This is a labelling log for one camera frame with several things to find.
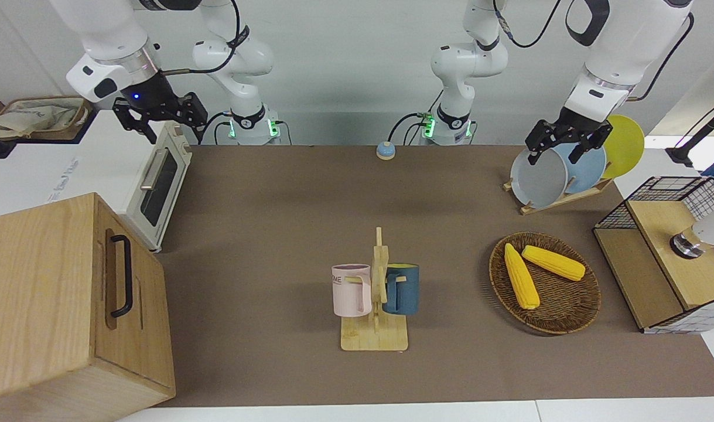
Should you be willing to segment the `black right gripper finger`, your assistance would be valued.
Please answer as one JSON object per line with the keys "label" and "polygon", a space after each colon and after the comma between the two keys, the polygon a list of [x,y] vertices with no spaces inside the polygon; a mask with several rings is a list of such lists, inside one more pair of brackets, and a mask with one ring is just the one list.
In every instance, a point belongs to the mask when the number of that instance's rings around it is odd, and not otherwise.
{"label": "black right gripper finger", "polygon": [[179,100],[179,122],[189,127],[196,137],[197,144],[201,144],[205,131],[209,125],[209,112],[196,93],[186,93]]}
{"label": "black right gripper finger", "polygon": [[149,125],[149,120],[142,113],[139,113],[140,118],[134,117],[131,104],[127,100],[115,100],[112,105],[112,110],[115,113],[118,121],[126,131],[136,131],[142,134],[152,145],[158,141],[154,130]]}

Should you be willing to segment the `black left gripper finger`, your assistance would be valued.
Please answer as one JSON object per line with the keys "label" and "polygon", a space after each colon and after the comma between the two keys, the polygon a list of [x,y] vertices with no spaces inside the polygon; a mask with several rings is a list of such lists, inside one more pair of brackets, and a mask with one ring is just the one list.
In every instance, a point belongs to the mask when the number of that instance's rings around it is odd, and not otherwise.
{"label": "black left gripper finger", "polygon": [[612,125],[601,125],[593,132],[573,130],[577,143],[569,155],[570,163],[576,165],[578,160],[592,149],[600,149],[612,132]]}
{"label": "black left gripper finger", "polygon": [[529,164],[535,166],[544,151],[561,143],[562,136],[563,125],[539,120],[525,139],[529,151]]}

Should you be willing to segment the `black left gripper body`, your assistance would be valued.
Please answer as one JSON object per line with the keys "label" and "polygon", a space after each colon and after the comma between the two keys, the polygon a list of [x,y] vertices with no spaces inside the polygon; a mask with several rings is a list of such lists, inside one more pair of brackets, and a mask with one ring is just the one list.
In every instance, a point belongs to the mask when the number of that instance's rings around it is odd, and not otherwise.
{"label": "black left gripper body", "polygon": [[561,107],[553,125],[555,139],[579,139],[595,132],[607,131],[607,121],[597,122],[565,106]]}

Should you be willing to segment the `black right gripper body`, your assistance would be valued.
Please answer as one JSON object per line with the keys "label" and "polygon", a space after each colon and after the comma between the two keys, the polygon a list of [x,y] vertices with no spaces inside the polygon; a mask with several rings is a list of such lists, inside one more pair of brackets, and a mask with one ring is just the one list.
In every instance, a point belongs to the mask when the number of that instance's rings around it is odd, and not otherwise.
{"label": "black right gripper body", "polygon": [[122,89],[121,99],[129,101],[134,111],[142,113],[148,120],[179,122],[178,96],[162,73]]}

